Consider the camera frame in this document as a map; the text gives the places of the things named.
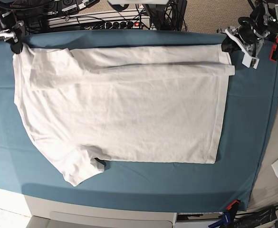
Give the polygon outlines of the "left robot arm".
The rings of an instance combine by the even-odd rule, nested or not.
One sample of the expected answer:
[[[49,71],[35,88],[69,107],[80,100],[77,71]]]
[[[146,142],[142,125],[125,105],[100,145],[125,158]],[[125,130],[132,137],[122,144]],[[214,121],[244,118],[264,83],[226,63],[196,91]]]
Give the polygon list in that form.
[[[232,53],[241,47],[252,57],[257,57],[264,41],[273,42],[270,59],[278,60],[278,0],[248,1],[252,12],[248,17],[238,18],[239,26],[219,29],[218,33],[226,34],[221,44],[223,52]]]

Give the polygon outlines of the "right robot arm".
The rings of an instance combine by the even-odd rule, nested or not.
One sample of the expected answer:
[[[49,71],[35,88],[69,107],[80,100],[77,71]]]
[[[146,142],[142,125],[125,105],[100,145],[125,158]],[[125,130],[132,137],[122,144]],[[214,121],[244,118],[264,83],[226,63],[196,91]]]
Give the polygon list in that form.
[[[23,33],[39,32],[42,22],[58,14],[58,0],[0,0],[0,38],[15,54],[23,50]]]

